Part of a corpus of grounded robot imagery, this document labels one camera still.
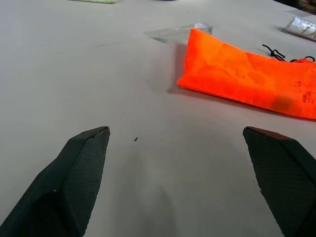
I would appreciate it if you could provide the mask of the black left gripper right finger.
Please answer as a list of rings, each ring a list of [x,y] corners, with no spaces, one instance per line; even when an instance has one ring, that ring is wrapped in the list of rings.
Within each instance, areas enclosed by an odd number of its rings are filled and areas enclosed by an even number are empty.
[[[285,237],[316,235],[316,160],[296,140],[245,127],[258,186]]]

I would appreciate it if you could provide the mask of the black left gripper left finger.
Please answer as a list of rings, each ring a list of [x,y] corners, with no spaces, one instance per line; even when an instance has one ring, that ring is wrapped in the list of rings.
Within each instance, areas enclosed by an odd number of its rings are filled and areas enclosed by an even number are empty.
[[[0,227],[2,237],[82,237],[100,189],[110,129],[84,131],[33,180]]]

